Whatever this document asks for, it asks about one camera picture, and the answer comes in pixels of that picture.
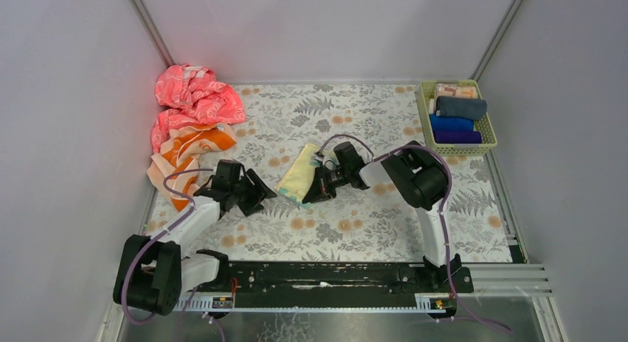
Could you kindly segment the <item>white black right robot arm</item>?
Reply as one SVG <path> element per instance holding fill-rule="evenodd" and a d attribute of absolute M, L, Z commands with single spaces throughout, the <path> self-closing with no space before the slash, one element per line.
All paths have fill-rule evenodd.
<path fill-rule="evenodd" d="M 331 200 L 337 196 L 337 188 L 348 184 L 367 190 L 390 182 L 417 213 L 424 239 L 424 260 L 436 267 L 447 265 L 445 235 L 448 228 L 440 222 L 438 209 L 450 190 L 450 179 L 431 149 L 411 141 L 367 163 L 356 148 L 345 141 L 336 145 L 333 153 L 335 161 L 320 151 L 315 153 L 317 165 L 302 203 Z"/>

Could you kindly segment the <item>yellow and teal towel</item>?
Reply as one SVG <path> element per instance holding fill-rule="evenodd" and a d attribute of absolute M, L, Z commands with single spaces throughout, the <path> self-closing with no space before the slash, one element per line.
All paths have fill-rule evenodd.
<path fill-rule="evenodd" d="M 315 168 L 320 166 L 320 162 L 316 160 L 319 149 L 320 146 L 306 144 L 275 187 L 279 195 L 306 209 L 312 206 L 311 203 L 304 203 L 303 199 L 313 183 Z"/>

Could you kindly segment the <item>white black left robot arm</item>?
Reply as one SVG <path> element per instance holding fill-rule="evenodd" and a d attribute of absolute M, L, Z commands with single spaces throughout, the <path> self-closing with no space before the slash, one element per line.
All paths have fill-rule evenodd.
<path fill-rule="evenodd" d="M 216 224 L 232 208 L 245 216 L 264 210 L 263 202 L 275 198 L 252 169 L 233 160 L 220 160 L 208 170 L 209 180 L 192 195 L 170 186 L 175 178 L 197 174 L 197 169 L 182 170 L 166 176 L 166 191 L 187 200 L 183 210 L 161 229 L 146 235 L 131 235 L 124 243 L 113 288 L 113 301 L 121 305 L 133 323 L 131 309 L 149 312 L 150 316 L 169 315 L 182 293 L 211 284 L 218 288 L 233 285 L 227 271 L 227 255 L 211 249 L 189 253 L 197 237 Z"/>

